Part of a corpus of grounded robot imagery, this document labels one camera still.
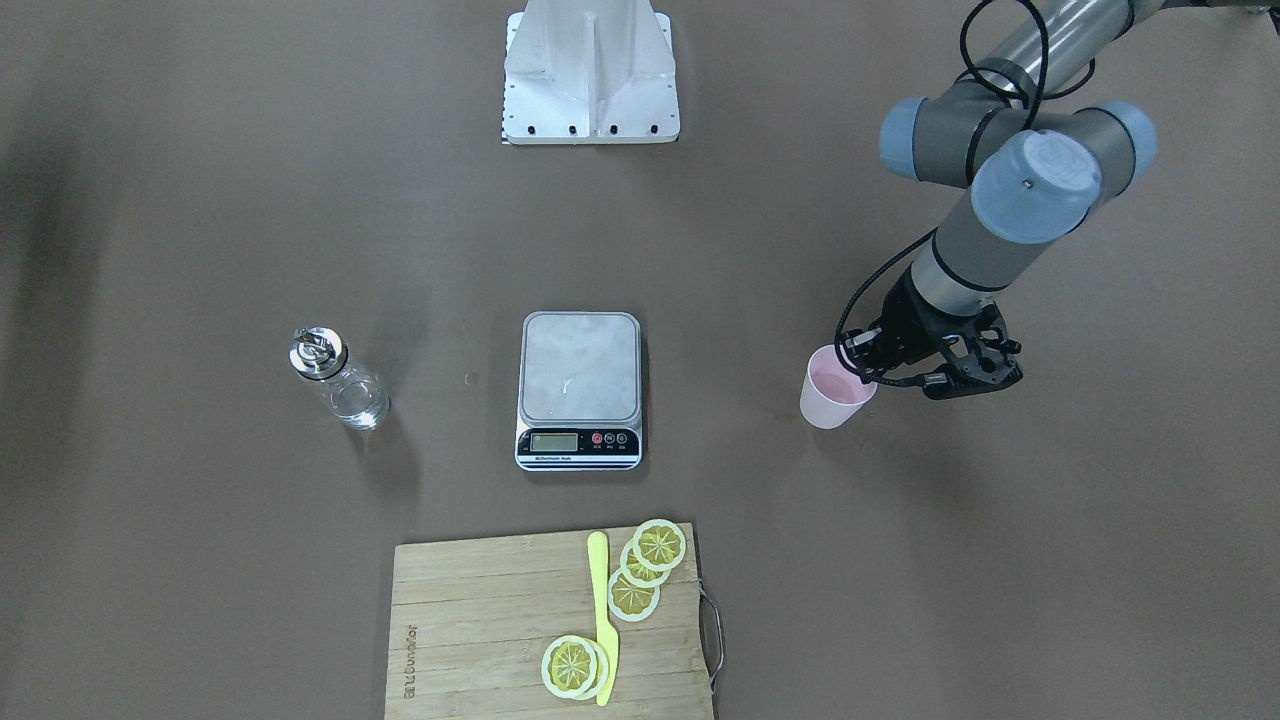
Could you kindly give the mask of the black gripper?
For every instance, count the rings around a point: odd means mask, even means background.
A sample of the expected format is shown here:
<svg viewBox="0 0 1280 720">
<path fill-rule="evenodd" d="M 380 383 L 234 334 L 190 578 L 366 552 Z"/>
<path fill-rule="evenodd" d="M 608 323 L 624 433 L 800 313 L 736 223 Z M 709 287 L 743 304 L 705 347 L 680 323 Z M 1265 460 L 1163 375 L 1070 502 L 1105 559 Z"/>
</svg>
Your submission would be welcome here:
<svg viewBox="0 0 1280 720">
<path fill-rule="evenodd" d="M 887 293 L 870 328 L 836 334 L 840 363 L 864 384 L 934 356 L 941 357 L 937 368 L 899 382 L 928 398 L 950 400 L 1006 389 L 1024 377 L 1021 345 L 1009 336 L 997 305 L 972 316 L 948 315 L 929 305 L 908 274 Z"/>
</svg>

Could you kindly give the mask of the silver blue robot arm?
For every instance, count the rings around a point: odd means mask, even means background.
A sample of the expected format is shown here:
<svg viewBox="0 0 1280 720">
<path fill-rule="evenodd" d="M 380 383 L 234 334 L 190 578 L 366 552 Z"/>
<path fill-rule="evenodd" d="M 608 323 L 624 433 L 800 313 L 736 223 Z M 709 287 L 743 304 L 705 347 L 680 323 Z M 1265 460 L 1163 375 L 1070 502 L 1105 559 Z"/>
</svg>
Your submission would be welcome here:
<svg viewBox="0 0 1280 720">
<path fill-rule="evenodd" d="M 1027 22 L 983 58 L 959 33 L 963 72 L 938 97 L 897 102 L 879 129 L 896 176 L 963 191 L 947 217 L 899 252 L 909 268 L 864 328 L 837 320 L 831 348 L 858 386 L 946 400 L 1006 389 L 1021 346 L 996 302 L 1052 243 L 1125 193 L 1158 151 L 1130 102 L 1069 114 L 1044 105 L 1089 82 L 1112 41 L 1171 1 L 1025 1 Z"/>
</svg>

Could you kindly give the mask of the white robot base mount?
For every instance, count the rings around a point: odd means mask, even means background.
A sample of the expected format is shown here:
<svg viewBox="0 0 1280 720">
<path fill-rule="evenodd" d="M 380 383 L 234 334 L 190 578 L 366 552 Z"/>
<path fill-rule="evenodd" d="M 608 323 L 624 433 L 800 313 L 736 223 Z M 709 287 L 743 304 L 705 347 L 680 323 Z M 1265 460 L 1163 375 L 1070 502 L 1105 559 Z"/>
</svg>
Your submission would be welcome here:
<svg viewBox="0 0 1280 720">
<path fill-rule="evenodd" d="M 500 138 L 671 143 L 681 135 L 672 22 L 649 1 L 530 1 L 504 33 Z"/>
</svg>

